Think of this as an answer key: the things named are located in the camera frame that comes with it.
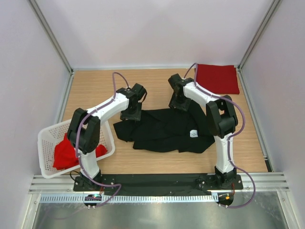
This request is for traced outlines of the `black t shirt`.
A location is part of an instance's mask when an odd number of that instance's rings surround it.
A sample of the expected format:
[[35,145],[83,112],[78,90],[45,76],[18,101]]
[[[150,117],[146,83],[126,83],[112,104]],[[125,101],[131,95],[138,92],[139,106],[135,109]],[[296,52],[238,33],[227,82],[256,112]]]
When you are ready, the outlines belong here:
[[186,112],[171,108],[142,110],[140,121],[120,121],[113,126],[118,139],[133,142],[137,150],[200,154],[215,143],[206,115],[194,101]]

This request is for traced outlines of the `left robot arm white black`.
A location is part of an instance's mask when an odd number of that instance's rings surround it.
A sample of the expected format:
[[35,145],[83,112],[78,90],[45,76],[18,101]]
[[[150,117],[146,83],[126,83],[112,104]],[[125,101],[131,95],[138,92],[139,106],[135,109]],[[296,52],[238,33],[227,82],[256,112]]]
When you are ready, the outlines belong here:
[[101,171],[97,165],[96,148],[100,140],[100,128],[115,114],[120,119],[139,121],[141,119],[142,102],[147,96],[146,89],[136,83],[132,88],[120,88],[114,96],[97,107],[74,111],[67,138],[75,149],[81,166],[81,174],[86,177],[84,185],[91,191],[101,185]]

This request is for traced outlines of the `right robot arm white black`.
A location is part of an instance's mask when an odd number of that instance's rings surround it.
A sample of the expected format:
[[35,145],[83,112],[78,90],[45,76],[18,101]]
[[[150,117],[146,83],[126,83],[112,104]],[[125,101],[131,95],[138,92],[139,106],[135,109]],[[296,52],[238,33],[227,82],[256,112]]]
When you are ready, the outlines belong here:
[[172,75],[168,82],[173,89],[170,108],[187,111],[191,101],[205,105],[208,129],[216,143],[214,182],[221,189],[230,187],[237,176],[237,169],[233,166],[233,135],[238,125],[231,97],[216,95],[196,85],[193,79],[183,79],[179,74]]

